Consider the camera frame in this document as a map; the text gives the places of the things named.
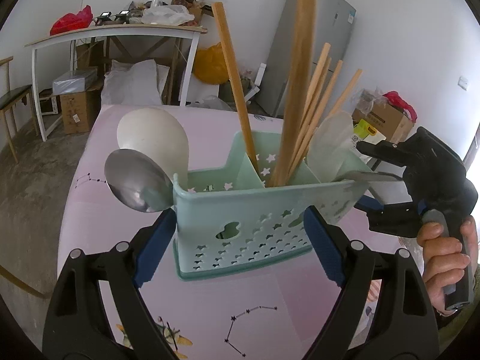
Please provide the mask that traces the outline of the person right hand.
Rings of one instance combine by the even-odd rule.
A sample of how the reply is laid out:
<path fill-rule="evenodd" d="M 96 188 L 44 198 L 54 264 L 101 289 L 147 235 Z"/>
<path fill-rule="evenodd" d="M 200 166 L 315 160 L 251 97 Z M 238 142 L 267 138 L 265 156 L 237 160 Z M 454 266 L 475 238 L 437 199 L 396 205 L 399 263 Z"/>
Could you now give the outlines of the person right hand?
<path fill-rule="evenodd" d="M 431 305 L 440 314 L 449 316 L 453 310 L 445 309 L 443 288 L 456 284 L 464 275 L 469 263 L 472 272 L 478 265 L 479 243 L 476 223 L 468 217 L 460 227 L 460 233 L 468 245 L 465 253 L 460 241 L 455 237 L 442 237 L 440 223 L 425 223 L 419 231 L 416 242 L 423 250 L 424 272 L 422 275 Z"/>

